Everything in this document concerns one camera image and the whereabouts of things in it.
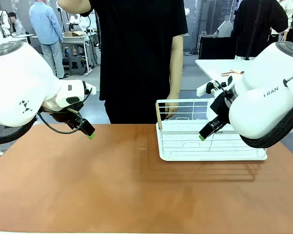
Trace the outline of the person left hand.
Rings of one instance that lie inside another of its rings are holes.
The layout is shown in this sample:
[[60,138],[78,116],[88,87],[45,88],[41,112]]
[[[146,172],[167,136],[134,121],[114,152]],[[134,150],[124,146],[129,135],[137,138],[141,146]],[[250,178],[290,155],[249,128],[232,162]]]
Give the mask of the person left hand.
[[[177,100],[179,98],[179,93],[170,93],[167,97],[167,100]],[[177,102],[167,102],[165,103],[165,119],[169,119],[175,115],[178,111],[178,103]]]

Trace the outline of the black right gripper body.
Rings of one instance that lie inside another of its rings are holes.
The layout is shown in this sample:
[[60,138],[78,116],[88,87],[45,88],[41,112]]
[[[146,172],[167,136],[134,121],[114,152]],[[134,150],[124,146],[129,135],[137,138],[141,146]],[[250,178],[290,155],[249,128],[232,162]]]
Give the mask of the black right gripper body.
[[230,124],[229,107],[226,104],[227,100],[227,93],[222,92],[210,105],[210,108],[216,113],[216,117],[211,121],[212,125]]

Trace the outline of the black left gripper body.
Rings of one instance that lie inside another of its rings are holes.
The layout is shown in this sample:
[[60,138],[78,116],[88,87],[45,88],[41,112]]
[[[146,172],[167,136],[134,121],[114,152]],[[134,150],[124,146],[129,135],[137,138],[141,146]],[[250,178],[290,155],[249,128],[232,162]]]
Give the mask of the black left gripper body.
[[51,116],[57,122],[63,122],[65,124],[80,124],[83,121],[83,118],[79,114],[70,111],[52,113]]

